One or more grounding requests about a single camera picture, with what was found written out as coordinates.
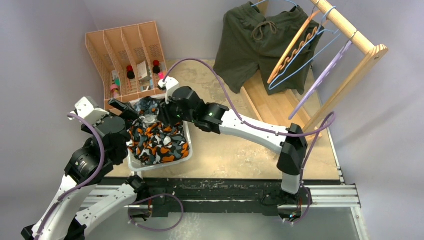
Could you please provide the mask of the dark leaf print shorts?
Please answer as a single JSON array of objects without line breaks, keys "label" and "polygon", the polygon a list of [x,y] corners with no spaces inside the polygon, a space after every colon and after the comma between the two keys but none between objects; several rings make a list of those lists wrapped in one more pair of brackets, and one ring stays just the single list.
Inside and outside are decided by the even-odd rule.
[{"label": "dark leaf print shorts", "polygon": [[147,96],[136,102],[133,105],[133,108],[139,113],[140,116],[157,116],[159,114],[160,102],[161,101],[159,99]]}]

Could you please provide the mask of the orange camouflage shorts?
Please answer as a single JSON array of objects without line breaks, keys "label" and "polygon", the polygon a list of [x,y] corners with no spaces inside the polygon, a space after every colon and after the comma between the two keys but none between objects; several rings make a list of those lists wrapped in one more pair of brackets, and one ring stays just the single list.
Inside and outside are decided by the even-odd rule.
[{"label": "orange camouflage shorts", "polygon": [[128,150],[143,166],[182,161],[191,153],[184,124],[147,123],[144,117],[135,120],[128,130],[132,143]]}]

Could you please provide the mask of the white plastic basket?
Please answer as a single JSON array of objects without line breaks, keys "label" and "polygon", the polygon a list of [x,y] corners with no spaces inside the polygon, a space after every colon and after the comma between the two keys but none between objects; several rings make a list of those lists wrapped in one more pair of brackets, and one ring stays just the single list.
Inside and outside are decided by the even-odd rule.
[{"label": "white plastic basket", "polygon": [[186,162],[193,156],[188,124],[166,126],[159,121],[159,104],[165,96],[154,95],[131,102],[139,113],[128,132],[128,167],[133,172],[149,171]]}]

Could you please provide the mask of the peach plastic desk organizer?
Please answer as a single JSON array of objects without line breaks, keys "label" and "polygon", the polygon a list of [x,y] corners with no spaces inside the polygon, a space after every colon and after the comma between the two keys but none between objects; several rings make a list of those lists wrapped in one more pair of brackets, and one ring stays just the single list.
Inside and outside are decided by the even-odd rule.
[{"label": "peach plastic desk organizer", "polygon": [[[163,94],[158,82],[167,72],[165,56],[155,21],[88,32],[85,46],[103,81],[106,110],[115,108],[108,104],[112,98],[110,86],[120,89],[121,102],[131,102],[147,96]],[[161,72],[153,73],[153,61],[160,62]],[[150,80],[139,81],[137,65],[146,61]]]}]

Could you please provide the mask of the olive green shorts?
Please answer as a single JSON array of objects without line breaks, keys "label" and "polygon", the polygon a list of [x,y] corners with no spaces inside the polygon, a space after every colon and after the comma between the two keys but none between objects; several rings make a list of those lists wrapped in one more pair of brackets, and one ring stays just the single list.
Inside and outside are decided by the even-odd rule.
[{"label": "olive green shorts", "polygon": [[[229,10],[223,17],[220,45],[214,71],[238,94],[247,80],[260,72],[268,95],[284,92],[280,86],[268,90],[268,79],[284,51],[309,17],[300,6],[275,16],[264,16],[252,2]],[[311,66],[299,73],[305,83]]]}]

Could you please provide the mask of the orange hanger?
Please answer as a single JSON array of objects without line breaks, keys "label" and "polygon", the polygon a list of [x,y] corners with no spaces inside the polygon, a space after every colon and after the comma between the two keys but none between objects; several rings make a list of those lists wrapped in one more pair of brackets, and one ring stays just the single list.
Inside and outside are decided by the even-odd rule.
[{"label": "orange hanger", "polygon": [[320,24],[318,27],[314,27],[312,32],[308,33],[296,47],[296,43],[300,39],[301,35],[306,32],[307,27],[319,12],[319,10],[312,11],[311,15],[306,19],[296,35],[293,37],[268,78],[267,83],[269,85],[271,85],[272,82],[277,78],[278,73],[281,72],[304,49],[304,46],[311,42],[317,35],[318,30],[321,29],[322,24]]}]

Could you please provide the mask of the lilac plastic hanger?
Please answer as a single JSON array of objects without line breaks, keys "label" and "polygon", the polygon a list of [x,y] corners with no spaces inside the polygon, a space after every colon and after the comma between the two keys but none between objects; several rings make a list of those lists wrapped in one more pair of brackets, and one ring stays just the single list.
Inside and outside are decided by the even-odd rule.
[{"label": "lilac plastic hanger", "polygon": [[332,59],[332,61],[328,64],[328,66],[324,69],[324,71],[320,74],[320,76],[315,80],[311,88],[307,91],[307,93],[300,100],[299,104],[294,108],[294,110],[289,115],[288,119],[291,120],[301,109],[301,107],[307,102],[307,100],[312,96],[312,94],[317,90],[317,88],[321,85],[324,79],[330,74],[330,72],[335,68],[338,62],[343,58],[344,54],[349,50],[352,45],[352,41],[349,40],[337,53],[337,55]]}]

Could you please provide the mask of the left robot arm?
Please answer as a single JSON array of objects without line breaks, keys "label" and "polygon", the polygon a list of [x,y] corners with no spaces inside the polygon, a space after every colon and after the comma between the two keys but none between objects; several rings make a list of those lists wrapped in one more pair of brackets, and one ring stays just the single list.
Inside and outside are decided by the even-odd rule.
[{"label": "left robot arm", "polygon": [[69,120],[78,120],[90,137],[76,150],[64,169],[59,189],[41,219],[24,227],[26,240],[83,240],[120,208],[146,203],[149,191],[140,176],[130,176],[112,194],[85,210],[81,206],[114,166],[128,156],[129,128],[138,113],[128,102],[111,99],[119,114],[100,108],[89,96],[81,98]]}]

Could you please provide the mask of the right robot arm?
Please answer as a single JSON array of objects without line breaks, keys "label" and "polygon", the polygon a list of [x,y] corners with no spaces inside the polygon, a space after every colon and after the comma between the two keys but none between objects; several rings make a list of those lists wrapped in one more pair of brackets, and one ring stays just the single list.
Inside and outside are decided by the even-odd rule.
[{"label": "right robot arm", "polygon": [[158,120],[173,126],[179,122],[193,123],[207,133],[239,137],[279,154],[277,168],[282,173],[282,200],[288,204],[300,198],[302,165],[308,143],[302,128],[267,124],[247,117],[219,103],[206,103],[188,86],[177,88],[158,104]]}]

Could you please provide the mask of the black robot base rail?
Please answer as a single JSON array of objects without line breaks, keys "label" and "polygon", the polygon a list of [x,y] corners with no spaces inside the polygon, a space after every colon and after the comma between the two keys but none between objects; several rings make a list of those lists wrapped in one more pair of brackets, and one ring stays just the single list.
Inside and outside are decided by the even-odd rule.
[{"label": "black robot base rail", "polygon": [[355,185],[339,180],[307,180],[297,196],[281,190],[277,179],[145,178],[144,190],[124,207],[170,213],[262,214],[297,220],[313,208],[355,208],[361,202]]}]

